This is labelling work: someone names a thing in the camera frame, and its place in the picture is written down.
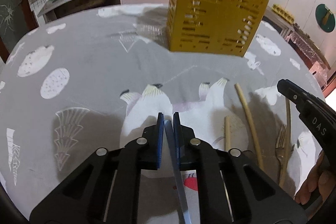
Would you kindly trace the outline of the bamboo chopstick long diagonal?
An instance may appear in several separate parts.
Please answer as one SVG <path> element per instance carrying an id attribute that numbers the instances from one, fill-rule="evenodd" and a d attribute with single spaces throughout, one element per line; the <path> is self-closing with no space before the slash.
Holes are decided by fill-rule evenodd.
<path id="1" fill-rule="evenodd" d="M 286 104 L 286 132 L 285 132 L 285 139 L 284 139 L 284 159 L 283 164 L 280 170 L 280 177 L 279 177 L 279 186 L 282 188 L 285 184 L 286 180 L 286 170 L 289 161 L 289 154 L 290 154 L 290 140 L 291 140 L 291 110 L 290 110 L 290 100 L 288 98 L 285 99 Z"/>

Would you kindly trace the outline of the green frog handle fork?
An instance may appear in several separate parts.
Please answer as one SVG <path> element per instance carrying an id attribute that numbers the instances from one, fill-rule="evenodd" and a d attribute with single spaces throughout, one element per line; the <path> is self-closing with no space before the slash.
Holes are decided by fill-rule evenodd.
<path id="1" fill-rule="evenodd" d="M 287 128 L 286 125 L 283 124 L 278 132 L 274 150 L 276 158 L 279 162 L 278 180 L 281 178 L 282 168 L 284 165 L 286 133 Z"/>

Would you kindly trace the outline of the plastic covered side table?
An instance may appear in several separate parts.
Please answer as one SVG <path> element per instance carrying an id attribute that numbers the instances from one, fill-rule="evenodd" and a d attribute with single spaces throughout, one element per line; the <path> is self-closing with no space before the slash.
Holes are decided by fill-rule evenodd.
<path id="1" fill-rule="evenodd" d="M 295 23 L 293 29 L 285 40 L 297 52 L 321 89 L 324 90 L 327 87 L 327 74 L 331 66 L 310 36 L 304 33 L 298 24 Z"/>

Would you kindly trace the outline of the yellow egg tray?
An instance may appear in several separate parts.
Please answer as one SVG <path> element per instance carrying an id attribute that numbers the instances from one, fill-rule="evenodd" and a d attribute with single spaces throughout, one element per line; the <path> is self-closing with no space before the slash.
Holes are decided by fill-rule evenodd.
<path id="1" fill-rule="evenodd" d="M 278 16 L 282 17 L 289 24 L 294 24 L 294 16 L 290 12 L 283 9 L 280 5 L 274 3 L 272 6 L 272 11 Z"/>

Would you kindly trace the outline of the grey polar bear tablecloth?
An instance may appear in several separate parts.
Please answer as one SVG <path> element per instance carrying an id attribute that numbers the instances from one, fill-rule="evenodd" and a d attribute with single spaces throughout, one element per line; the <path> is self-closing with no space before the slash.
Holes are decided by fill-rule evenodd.
<path id="1" fill-rule="evenodd" d="M 243 57 L 171 52 L 167 8 L 125 5 L 79 12 L 21 38 L 1 72 L 1 183 L 25 216 L 90 154 L 141 136 L 159 113 L 214 148 L 252 152 L 236 92 L 248 102 L 265 172 L 278 178 L 274 147 L 286 123 L 289 79 L 317 97 L 322 91 L 292 47 L 261 22 Z"/>

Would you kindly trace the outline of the yellow perforated utensil holder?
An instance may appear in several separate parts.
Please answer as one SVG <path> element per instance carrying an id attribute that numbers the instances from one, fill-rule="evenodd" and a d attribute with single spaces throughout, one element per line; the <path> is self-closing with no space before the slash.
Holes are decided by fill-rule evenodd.
<path id="1" fill-rule="evenodd" d="M 174 52 L 244 56 L 269 0 L 169 0 L 167 39 Z"/>

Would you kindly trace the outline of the dark wooden glass door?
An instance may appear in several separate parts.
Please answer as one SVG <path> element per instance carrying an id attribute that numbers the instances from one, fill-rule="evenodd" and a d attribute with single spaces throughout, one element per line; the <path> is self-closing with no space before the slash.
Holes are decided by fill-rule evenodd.
<path id="1" fill-rule="evenodd" d="M 4 62 L 17 42 L 38 27 L 29 0 L 1 0 L 1 58 Z"/>

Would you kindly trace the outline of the green round wall board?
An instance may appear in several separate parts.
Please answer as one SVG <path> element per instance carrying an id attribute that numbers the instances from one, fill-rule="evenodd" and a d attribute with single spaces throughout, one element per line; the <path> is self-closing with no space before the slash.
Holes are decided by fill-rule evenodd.
<path id="1" fill-rule="evenodd" d="M 316 7 L 315 19 L 321 30 L 331 33 L 335 29 L 335 16 L 325 4 Z"/>

